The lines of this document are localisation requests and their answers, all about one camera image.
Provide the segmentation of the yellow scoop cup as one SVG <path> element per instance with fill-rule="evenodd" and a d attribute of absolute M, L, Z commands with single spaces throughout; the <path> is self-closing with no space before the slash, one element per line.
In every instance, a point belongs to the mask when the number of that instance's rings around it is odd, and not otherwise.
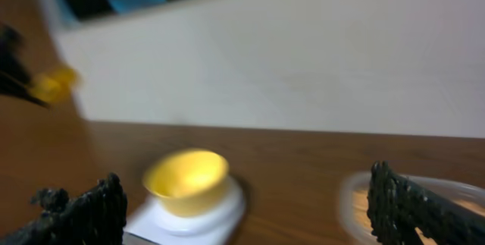
<path fill-rule="evenodd" d="M 27 92 L 42 102 L 54 104 L 68 99 L 79 81 L 80 76 L 73 68 L 62 65 L 36 76 Z"/>

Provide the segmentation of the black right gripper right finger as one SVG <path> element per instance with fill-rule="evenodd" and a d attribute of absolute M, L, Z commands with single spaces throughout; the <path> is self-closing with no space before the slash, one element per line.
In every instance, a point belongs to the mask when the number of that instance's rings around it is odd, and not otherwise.
<path fill-rule="evenodd" d="M 439 245 L 484 245 L 482 215 L 393 172 L 387 162 L 371 167 L 367 216 L 383 245 L 422 245 L 417 229 Z"/>

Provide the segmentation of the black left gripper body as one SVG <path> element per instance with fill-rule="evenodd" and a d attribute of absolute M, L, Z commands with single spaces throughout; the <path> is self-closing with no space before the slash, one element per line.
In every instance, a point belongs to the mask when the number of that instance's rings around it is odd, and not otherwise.
<path fill-rule="evenodd" d="M 12 27 L 1 25 L 1 95 L 31 102 L 42 107 L 49 104 L 29 93 L 32 77 L 17 58 L 22 36 Z"/>

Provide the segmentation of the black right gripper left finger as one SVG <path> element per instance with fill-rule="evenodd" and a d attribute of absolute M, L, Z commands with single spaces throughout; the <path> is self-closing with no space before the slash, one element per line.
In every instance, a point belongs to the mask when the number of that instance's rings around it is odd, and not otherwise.
<path fill-rule="evenodd" d="M 31 198 L 40 216 L 7 234 L 1 245 L 121 245 L 127 223 L 127 195 L 110 173 L 71 198 L 64 189 L 44 188 Z"/>

